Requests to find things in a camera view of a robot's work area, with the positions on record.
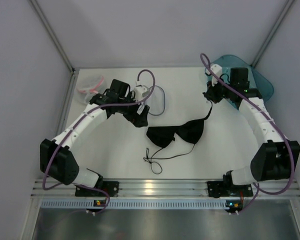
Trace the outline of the blue-trimmed white mesh laundry bag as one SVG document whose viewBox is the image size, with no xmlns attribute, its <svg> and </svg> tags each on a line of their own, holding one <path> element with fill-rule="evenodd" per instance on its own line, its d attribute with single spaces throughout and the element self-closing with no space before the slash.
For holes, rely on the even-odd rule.
<svg viewBox="0 0 300 240">
<path fill-rule="evenodd" d="M 161 116 L 166 110 L 166 93 L 164 89 L 158 85 L 150 87 L 153 89 L 152 95 L 145 102 L 150 107 L 149 114 L 154 117 Z"/>
</svg>

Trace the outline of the black bra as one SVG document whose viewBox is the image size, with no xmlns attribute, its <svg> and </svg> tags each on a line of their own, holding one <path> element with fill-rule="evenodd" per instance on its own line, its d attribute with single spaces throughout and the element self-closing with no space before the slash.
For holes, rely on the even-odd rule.
<svg viewBox="0 0 300 240">
<path fill-rule="evenodd" d="M 210 101 L 210 109 L 205 117 L 190 120 L 182 125 L 151 126 L 148 127 L 146 136 L 160 148 L 166 148 L 172 141 L 175 141 L 175 135 L 186 143 L 195 145 L 203 135 L 205 121 L 210 117 L 212 109 L 213 103 Z"/>
</svg>

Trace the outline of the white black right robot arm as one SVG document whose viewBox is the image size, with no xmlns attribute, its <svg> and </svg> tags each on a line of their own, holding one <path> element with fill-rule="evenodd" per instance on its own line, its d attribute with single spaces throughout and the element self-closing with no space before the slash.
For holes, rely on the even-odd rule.
<svg viewBox="0 0 300 240">
<path fill-rule="evenodd" d="M 251 70 L 246 67 L 224 70 L 213 64 L 204 73 L 208 78 L 204 96 L 214 103 L 223 99 L 231 103 L 247 120 L 258 145 L 257 152 L 245 167 L 226 174 L 232 184 L 241 186 L 290 179 L 297 165 L 300 145 L 278 133 Z"/>
</svg>

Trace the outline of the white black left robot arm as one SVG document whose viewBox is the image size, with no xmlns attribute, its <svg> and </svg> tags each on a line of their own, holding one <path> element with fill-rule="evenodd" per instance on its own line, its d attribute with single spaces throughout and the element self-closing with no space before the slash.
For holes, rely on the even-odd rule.
<svg viewBox="0 0 300 240">
<path fill-rule="evenodd" d="M 150 90 L 144 85 L 134 89 L 120 80 L 114 79 L 104 93 L 95 93 L 82 114 L 61 134 L 52 140 L 45 139 L 40 144 L 40 170 L 46 177 L 52 177 L 64 185 L 83 185 L 96 188 L 102 176 L 79 166 L 75 159 L 86 138 L 101 123 L 116 113 L 137 128 L 148 126 L 150 107 L 138 110 L 149 96 Z"/>
</svg>

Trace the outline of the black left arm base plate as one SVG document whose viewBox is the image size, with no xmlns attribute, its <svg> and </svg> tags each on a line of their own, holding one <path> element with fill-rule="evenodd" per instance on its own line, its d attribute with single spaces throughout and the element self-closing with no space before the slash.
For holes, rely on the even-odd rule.
<svg viewBox="0 0 300 240">
<path fill-rule="evenodd" d="M 119 192 L 120 183 L 113 180 L 104 180 L 97 187 L 87 187 L 83 185 L 77 185 L 75 189 L 76 197 L 116 197 Z"/>
</svg>

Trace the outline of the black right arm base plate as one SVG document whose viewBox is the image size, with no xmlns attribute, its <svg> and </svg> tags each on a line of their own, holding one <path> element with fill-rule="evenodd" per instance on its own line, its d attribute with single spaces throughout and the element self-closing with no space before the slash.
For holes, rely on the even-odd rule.
<svg viewBox="0 0 300 240">
<path fill-rule="evenodd" d="M 224 181 L 208 181 L 208 196 L 211 198 L 221 197 L 252 197 L 253 190 L 251 185 L 233 185 Z"/>
</svg>

